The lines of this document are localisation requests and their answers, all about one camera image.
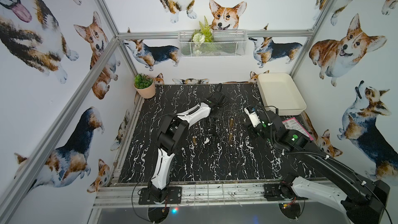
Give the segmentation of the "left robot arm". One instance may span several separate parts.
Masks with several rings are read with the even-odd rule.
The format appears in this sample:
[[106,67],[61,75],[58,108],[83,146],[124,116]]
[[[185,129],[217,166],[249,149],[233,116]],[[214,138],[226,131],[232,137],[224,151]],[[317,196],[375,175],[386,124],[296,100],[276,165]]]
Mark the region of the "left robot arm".
[[170,170],[174,156],[181,151],[187,140],[188,130],[194,124],[207,117],[214,117],[220,108],[229,104],[229,99],[222,93],[221,83],[201,103],[187,111],[163,116],[155,144],[158,148],[154,174],[148,182],[148,190],[155,202],[162,203],[168,195]]

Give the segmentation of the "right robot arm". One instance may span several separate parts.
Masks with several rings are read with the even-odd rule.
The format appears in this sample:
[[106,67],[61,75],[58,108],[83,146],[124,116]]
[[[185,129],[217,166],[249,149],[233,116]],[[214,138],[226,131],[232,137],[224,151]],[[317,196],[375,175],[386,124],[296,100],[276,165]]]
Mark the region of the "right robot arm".
[[346,214],[353,224],[381,222],[383,214],[388,212],[390,187],[385,182],[366,179],[328,154],[308,150],[311,139],[298,130],[286,129],[280,116],[263,105],[246,107],[244,112],[250,120],[245,125],[256,138],[283,156],[297,156],[334,184],[330,187],[288,174],[277,187],[265,187],[266,199],[306,198]]

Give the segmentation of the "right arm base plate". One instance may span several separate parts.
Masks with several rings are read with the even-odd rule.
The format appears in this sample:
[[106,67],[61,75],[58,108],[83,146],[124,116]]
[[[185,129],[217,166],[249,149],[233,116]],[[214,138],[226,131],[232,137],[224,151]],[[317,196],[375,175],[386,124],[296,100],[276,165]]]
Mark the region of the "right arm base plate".
[[307,200],[307,198],[297,196],[289,186],[284,184],[264,184],[263,188],[263,197],[267,201]]

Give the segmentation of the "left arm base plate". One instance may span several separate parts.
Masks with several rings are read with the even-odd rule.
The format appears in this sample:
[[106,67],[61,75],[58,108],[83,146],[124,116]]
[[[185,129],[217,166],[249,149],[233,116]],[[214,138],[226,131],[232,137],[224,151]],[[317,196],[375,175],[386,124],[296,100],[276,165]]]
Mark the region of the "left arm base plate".
[[139,205],[153,204],[180,204],[182,197],[181,187],[166,187],[158,190],[157,188],[144,188],[139,193]]

